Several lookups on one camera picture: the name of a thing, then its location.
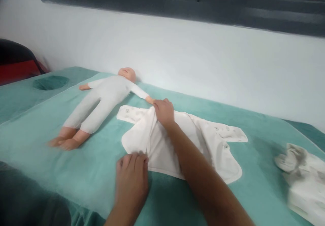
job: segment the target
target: doll head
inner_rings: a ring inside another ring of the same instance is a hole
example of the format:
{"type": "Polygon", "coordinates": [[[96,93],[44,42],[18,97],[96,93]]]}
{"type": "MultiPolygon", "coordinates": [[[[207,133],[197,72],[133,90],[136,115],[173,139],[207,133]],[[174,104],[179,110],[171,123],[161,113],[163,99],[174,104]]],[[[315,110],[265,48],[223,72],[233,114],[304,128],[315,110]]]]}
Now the doll head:
{"type": "Polygon", "coordinates": [[[127,68],[121,68],[118,71],[118,75],[124,76],[129,81],[132,81],[133,83],[135,83],[135,72],[134,72],[133,69],[131,69],[129,67],[127,67],[127,68]]]}

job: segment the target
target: white wall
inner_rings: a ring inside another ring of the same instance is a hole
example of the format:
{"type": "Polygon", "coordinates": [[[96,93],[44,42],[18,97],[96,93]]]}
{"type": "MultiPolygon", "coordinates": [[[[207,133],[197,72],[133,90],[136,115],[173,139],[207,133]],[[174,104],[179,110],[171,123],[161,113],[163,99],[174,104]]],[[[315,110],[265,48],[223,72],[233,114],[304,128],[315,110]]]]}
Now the white wall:
{"type": "Polygon", "coordinates": [[[129,66],[145,83],[325,131],[325,39],[41,0],[1,0],[0,37],[52,70],[129,66]]]}

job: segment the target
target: baby doll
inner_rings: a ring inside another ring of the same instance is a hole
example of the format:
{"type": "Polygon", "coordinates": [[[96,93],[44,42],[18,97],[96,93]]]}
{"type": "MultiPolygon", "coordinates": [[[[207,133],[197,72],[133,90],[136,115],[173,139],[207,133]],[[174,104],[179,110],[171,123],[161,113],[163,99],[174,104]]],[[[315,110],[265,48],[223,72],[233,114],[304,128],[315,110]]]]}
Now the baby doll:
{"type": "Polygon", "coordinates": [[[49,142],[50,146],[60,146],[64,150],[78,148],[100,127],[112,109],[122,102],[130,91],[150,104],[154,101],[135,84],[135,72],[131,68],[122,68],[116,76],[89,82],[79,86],[79,89],[93,90],[78,104],[65,121],[58,137],[49,142]]]}

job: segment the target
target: hand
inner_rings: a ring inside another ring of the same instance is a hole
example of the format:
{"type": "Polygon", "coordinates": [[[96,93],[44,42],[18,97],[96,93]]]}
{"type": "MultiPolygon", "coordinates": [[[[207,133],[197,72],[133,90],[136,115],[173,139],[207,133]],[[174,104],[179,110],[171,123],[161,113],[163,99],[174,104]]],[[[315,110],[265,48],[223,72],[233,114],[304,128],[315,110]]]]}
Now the hand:
{"type": "Polygon", "coordinates": [[[116,164],[115,207],[137,218],[148,195],[148,158],[128,154],[116,164]]]}
{"type": "Polygon", "coordinates": [[[82,90],[82,91],[89,90],[89,89],[90,89],[90,87],[89,87],[88,84],[84,84],[84,85],[79,86],[79,90],[82,90]]]}
{"type": "Polygon", "coordinates": [[[151,98],[150,96],[147,96],[147,97],[146,97],[146,101],[147,101],[148,103],[150,103],[151,105],[153,105],[153,102],[155,101],[155,99],[151,98]]]}
{"type": "Polygon", "coordinates": [[[175,124],[174,107],[167,98],[164,100],[155,100],[153,105],[156,110],[157,119],[165,129],[175,124]]]}

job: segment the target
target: doll foot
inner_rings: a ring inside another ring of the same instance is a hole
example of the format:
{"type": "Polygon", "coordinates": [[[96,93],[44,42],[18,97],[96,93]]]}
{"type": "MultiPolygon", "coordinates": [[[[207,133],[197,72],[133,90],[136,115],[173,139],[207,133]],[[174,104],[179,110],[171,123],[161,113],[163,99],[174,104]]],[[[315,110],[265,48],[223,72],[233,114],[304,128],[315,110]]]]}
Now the doll foot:
{"type": "Polygon", "coordinates": [[[65,151],[70,151],[73,149],[77,149],[81,143],[76,141],[75,139],[67,139],[59,141],[60,148],[65,151]]]}
{"type": "Polygon", "coordinates": [[[58,136],[58,137],[56,137],[56,138],[54,138],[54,139],[52,139],[52,140],[50,140],[49,142],[48,142],[48,145],[49,146],[60,146],[60,141],[63,141],[63,140],[66,140],[66,138],[64,138],[64,137],[62,137],[62,136],[58,136]]]}

